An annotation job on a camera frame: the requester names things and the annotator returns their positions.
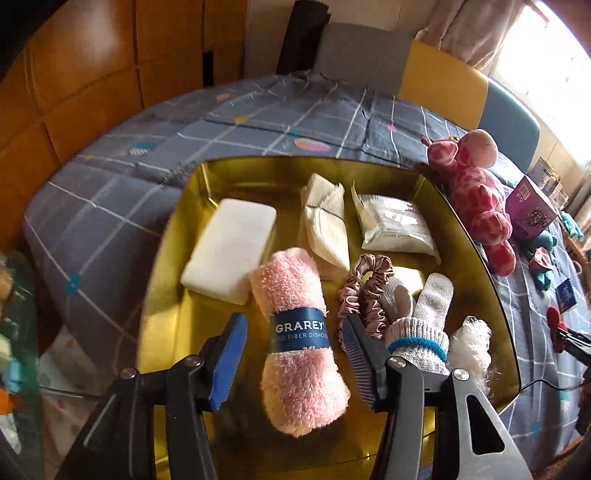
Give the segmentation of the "red plush toy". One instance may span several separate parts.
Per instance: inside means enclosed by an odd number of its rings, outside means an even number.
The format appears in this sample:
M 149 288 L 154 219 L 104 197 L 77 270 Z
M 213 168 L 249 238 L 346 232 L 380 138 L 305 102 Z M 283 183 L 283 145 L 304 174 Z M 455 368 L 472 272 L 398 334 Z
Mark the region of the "red plush toy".
M 556 353 L 562 353 L 566 349 L 568 327 L 562 320 L 560 310 L 555 306 L 549 306 L 546 313 L 546 319 L 550 329 L 554 351 Z

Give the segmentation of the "blue tissue pack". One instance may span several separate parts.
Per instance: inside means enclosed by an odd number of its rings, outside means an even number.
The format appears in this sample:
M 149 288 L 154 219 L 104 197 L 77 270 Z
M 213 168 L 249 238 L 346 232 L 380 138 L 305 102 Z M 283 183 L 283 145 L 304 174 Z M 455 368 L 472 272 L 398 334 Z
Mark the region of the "blue tissue pack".
M 558 308 L 562 314 L 577 305 L 575 290 L 570 279 L 566 278 L 556 288 Z

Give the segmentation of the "white fluffy cloth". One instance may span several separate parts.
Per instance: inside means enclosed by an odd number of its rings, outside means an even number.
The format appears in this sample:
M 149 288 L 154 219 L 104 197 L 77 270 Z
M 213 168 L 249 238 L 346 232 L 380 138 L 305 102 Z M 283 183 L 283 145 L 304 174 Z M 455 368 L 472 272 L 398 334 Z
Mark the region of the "white fluffy cloth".
M 485 395 L 490 392 L 491 337 L 492 330 L 484 320 L 468 316 L 450 337 L 448 352 L 448 368 L 466 370 Z

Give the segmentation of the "teal plush bear pink scarf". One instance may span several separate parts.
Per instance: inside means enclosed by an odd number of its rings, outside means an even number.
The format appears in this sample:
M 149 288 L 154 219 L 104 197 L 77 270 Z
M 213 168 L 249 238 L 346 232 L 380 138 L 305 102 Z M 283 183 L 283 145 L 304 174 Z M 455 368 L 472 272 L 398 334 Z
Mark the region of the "teal plush bear pink scarf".
M 558 239 L 548 230 L 543 230 L 537 237 L 526 243 L 525 251 L 528 268 L 537 290 L 546 292 L 552 286 L 554 269 L 553 249 Z

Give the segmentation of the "pink microfiber towel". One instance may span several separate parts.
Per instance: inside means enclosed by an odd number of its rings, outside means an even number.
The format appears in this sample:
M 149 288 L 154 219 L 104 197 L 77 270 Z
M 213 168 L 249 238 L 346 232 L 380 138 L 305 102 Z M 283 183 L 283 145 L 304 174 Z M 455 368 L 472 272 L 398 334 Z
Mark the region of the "pink microfiber towel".
M 269 354 L 260 388 L 267 418 L 294 438 L 345 414 L 351 393 L 335 363 L 318 267 L 300 247 L 277 251 L 249 274 L 269 321 Z

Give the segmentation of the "brown satin scrunchie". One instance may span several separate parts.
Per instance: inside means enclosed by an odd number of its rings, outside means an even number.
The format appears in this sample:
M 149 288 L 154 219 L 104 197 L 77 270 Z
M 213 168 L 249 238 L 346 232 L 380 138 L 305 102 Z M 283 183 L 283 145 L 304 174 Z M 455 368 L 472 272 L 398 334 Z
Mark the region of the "brown satin scrunchie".
M 345 284 L 339 290 L 338 334 L 342 348 L 342 323 L 348 315 L 362 320 L 367 335 L 381 340 L 388 318 L 380 298 L 388 281 L 394 276 L 392 260 L 382 254 L 363 254 L 356 261 Z

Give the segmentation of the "white sponge block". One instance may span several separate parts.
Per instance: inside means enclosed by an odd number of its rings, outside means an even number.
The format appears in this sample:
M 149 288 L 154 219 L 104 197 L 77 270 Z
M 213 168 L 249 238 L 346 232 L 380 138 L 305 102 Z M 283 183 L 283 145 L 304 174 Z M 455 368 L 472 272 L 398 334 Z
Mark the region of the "white sponge block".
M 262 261 L 276 209 L 224 198 L 200 234 L 180 283 L 191 292 L 235 305 L 249 299 L 249 273 Z

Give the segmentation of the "white wet wipes pack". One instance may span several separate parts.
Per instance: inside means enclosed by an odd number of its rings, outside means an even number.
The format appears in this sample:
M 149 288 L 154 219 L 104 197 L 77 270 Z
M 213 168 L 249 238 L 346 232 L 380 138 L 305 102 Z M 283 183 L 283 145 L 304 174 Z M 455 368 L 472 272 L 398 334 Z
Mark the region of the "white wet wipes pack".
M 416 253 L 441 256 L 426 220 L 409 201 L 376 194 L 359 194 L 351 187 L 356 216 L 362 230 L 362 249 L 366 251 Z

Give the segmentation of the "cream cloth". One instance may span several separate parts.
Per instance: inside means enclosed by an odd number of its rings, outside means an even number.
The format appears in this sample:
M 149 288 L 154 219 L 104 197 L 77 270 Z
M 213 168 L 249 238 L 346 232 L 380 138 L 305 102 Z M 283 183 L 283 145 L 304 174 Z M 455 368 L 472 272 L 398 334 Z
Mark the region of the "cream cloth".
M 301 189 L 297 246 L 308 251 L 322 280 L 336 281 L 348 274 L 351 263 L 341 183 L 314 173 Z

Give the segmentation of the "gold metal tray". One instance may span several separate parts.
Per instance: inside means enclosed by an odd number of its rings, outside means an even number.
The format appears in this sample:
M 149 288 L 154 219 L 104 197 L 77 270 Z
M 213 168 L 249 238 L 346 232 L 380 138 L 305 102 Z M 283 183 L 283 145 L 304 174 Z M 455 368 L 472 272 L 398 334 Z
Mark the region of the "gold metal tray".
M 493 331 L 492 351 L 502 379 L 490 395 L 469 381 L 450 378 L 426 392 L 425 419 L 397 419 L 363 401 L 348 356 L 338 340 L 339 290 L 344 278 L 322 281 L 310 257 L 297 248 L 301 189 L 312 174 L 363 193 L 398 195 L 417 203 L 438 249 L 437 257 L 398 253 L 394 261 L 422 275 L 439 272 L 454 286 L 445 329 L 452 332 L 470 315 Z M 438 479 L 518 479 L 529 469 L 500 419 L 520 384 L 508 321 L 493 278 L 452 207 L 418 172 L 372 163 L 312 157 L 218 159 L 195 168 L 160 243 L 145 297 L 137 360 L 155 371 L 197 352 L 228 323 L 235 305 L 191 292 L 180 279 L 191 252 L 225 199 L 269 205 L 276 210 L 263 253 L 263 285 L 249 288 L 240 310 L 249 321 L 242 361 L 228 402 L 204 418 L 214 470 L 220 479 L 402 479 L 432 465 Z M 321 330 L 329 356 L 304 353 L 294 375 L 277 371 L 270 345 L 290 328 L 276 316 L 297 313 L 305 327 Z M 304 410 L 290 393 L 297 382 L 318 383 L 322 374 L 349 388 L 346 413 L 308 434 L 277 430 L 263 403 L 263 374 L 274 372 L 273 396 L 283 419 Z

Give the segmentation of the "teal object on desk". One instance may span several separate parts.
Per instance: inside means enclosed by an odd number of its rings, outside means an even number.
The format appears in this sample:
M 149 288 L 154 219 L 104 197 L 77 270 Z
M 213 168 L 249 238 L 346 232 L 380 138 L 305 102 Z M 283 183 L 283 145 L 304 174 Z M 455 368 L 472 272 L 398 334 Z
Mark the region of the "teal object on desk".
M 568 236 L 578 242 L 583 242 L 585 235 L 573 217 L 567 211 L 561 211 L 560 216 Z

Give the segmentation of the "purple cardboard box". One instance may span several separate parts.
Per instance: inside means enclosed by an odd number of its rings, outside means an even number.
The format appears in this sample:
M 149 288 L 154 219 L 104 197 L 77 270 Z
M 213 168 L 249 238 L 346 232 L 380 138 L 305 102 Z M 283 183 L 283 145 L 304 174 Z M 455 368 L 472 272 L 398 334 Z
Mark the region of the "purple cardboard box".
M 517 241 L 535 239 L 558 216 L 546 194 L 528 176 L 524 176 L 506 198 L 505 210 L 510 216 Z

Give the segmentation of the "pink giraffe plush toy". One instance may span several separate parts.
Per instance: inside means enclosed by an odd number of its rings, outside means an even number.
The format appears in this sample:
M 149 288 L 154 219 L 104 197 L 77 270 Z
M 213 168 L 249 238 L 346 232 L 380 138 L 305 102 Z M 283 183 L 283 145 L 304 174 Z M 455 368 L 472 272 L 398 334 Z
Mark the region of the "pink giraffe plush toy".
M 447 183 L 450 202 L 472 239 L 485 251 L 489 270 L 511 275 L 516 254 L 510 244 L 513 225 L 502 184 L 490 172 L 498 157 L 494 138 L 476 129 L 464 136 L 432 140 L 426 136 L 429 167 Z

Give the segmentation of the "glass side table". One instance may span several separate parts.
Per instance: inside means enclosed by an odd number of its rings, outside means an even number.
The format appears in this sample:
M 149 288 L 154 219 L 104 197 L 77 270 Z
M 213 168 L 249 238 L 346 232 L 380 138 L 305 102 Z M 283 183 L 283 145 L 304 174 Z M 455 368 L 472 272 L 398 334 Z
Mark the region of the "glass side table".
M 11 360 L 2 373 L 2 380 L 16 402 L 11 416 L 19 441 L 18 465 L 28 479 L 43 479 L 43 412 L 34 273 L 26 257 L 17 251 L 7 255 L 5 266 L 13 286 L 1 317 L 1 334 L 11 345 Z

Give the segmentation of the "grey plaid bed cover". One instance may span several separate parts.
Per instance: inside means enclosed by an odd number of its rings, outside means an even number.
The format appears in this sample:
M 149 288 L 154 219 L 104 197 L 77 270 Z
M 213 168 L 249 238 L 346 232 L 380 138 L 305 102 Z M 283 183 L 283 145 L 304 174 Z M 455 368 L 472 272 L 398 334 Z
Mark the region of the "grey plaid bed cover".
M 466 130 L 423 106 L 304 73 L 198 90 L 151 106 L 62 167 L 33 197 L 23 230 L 68 331 L 100 369 L 135 360 L 140 305 L 159 238 L 190 173 L 232 156 L 311 155 L 409 169 L 427 165 L 422 136 Z M 580 383 L 583 366 L 552 352 L 545 324 L 554 296 L 525 264 L 493 277 L 521 378 Z M 547 465 L 578 437 L 579 394 L 534 385 L 502 419 L 528 465 Z

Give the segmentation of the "yellow blue grey headboard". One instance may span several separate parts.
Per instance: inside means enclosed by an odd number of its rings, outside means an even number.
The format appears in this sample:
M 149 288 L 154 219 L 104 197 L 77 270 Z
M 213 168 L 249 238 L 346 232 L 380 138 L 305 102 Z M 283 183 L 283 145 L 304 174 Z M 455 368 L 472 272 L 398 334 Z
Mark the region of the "yellow blue grey headboard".
M 425 107 L 467 130 L 488 131 L 526 173 L 541 136 L 530 110 L 495 80 L 403 31 L 331 23 L 314 70 Z

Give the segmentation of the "pink curtain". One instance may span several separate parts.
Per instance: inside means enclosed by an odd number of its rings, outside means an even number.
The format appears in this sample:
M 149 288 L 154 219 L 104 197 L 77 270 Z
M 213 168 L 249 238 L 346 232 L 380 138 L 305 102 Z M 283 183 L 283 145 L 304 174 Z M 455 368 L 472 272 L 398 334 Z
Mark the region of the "pink curtain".
M 438 1 L 415 39 L 482 71 L 501 49 L 524 7 L 518 0 Z

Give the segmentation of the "wooden wardrobe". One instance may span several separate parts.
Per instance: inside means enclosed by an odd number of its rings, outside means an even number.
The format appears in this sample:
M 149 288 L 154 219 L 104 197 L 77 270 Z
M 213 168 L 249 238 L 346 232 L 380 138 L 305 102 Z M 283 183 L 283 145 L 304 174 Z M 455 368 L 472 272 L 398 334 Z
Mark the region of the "wooden wardrobe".
M 1 249 L 32 196 L 98 136 L 145 108 L 242 78 L 245 1 L 67 1 L 1 81 Z

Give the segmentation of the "black rolled mat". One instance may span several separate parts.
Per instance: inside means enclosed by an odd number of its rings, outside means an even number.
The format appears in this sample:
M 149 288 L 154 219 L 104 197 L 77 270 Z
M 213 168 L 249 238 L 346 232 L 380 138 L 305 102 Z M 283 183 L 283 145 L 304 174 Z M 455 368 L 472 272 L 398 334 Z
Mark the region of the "black rolled mat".
M 294 2 L 276 65 L 276 75 L 314 68 L 322 31 L 330 18 L 329 6 L 325 3 L 305 0 Z

